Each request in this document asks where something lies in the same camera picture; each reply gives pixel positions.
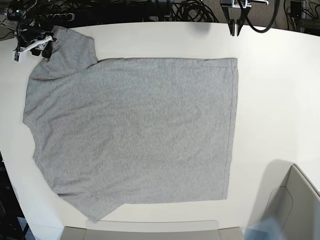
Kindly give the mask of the grey T-shirt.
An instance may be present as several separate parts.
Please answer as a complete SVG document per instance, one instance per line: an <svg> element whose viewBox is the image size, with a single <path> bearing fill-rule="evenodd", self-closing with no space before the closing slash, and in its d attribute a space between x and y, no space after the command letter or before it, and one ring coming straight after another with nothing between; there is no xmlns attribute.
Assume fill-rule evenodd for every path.
<svg viewBox="0 0 320 240"><path fill-rule="evenodd" d="M94 223L124 204L227 198L235 58L98 60L91 37L53 35L29 76L23 123L55 194Z"/></svg>

